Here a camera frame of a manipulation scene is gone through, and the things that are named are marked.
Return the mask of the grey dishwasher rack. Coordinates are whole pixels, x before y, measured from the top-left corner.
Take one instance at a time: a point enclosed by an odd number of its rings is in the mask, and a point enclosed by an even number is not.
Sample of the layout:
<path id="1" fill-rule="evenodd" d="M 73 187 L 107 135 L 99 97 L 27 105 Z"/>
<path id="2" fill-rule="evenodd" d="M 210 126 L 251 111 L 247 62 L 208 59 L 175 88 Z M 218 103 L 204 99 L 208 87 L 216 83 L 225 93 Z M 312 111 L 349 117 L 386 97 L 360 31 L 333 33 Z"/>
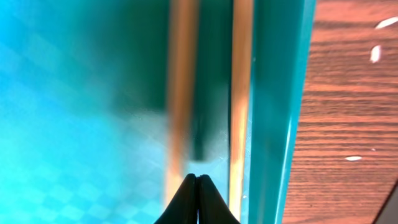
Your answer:
<path id="1" fill-rule="evenodd" d="M 398 224 L 398 189 L 396 182 L 373 224 Z"/>

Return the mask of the teal serving tray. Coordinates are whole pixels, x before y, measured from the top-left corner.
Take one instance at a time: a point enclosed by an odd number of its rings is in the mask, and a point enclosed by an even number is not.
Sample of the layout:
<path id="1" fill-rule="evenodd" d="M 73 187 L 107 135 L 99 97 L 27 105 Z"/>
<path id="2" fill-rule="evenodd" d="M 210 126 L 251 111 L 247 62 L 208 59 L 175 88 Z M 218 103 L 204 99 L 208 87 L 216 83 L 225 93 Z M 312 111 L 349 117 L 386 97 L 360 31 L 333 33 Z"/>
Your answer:
<path id="1" fill-rule="evenodd" d="M 176 18 L 196 37 L 182 175 L 227 200 L 234 1 L 1 2 L 1 222 L 154 223 L 164 211 Z M 283 219 L 315 1 L 255 1 L 243 223 Z"/>

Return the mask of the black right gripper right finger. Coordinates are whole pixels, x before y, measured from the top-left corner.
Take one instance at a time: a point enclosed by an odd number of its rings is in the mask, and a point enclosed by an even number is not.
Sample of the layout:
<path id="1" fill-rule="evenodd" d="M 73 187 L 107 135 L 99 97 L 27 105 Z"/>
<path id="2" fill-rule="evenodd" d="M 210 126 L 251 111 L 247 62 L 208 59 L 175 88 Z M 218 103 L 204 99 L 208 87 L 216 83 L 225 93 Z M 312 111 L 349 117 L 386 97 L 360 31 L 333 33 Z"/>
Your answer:
<path id="1" fill-rule="evenodd" d="M 197 198 L 199 224 L 240 224 L 209 175 L 199 176 Z"/>

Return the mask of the wooden chopstick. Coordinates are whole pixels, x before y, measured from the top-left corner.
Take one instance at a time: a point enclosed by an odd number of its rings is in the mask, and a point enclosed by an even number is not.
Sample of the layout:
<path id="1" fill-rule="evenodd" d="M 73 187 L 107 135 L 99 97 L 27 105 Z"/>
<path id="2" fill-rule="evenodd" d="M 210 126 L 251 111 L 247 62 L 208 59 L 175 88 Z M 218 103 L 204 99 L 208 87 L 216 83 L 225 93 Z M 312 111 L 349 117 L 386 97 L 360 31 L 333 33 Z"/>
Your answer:
<path id="1" fill-rule="evenodd" d="M 238 221 L 243 199 L 244 158 L 250 99 L 253 0 L 233 1 L 228 207 Z"/>
<path id="2" fill-rule="evenodd" d="M 198 1 L 170 2 L 167 103 L 169 146 L 165 179 L 168 205 L 183 180 L 185 145 L 190 131 L 197 47 Z"/>

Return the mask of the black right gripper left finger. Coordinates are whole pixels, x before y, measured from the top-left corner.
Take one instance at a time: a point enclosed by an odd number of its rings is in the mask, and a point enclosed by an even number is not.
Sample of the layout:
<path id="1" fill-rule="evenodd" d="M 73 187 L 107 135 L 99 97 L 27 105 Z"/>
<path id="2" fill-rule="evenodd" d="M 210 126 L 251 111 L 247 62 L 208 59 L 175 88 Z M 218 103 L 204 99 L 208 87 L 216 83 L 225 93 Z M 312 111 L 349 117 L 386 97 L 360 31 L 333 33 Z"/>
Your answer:
<path id="1" fill-rule="evenodd" d="M 197 177 L 188 174 L 155 224 L 196 224 L 197 221 Z"/>

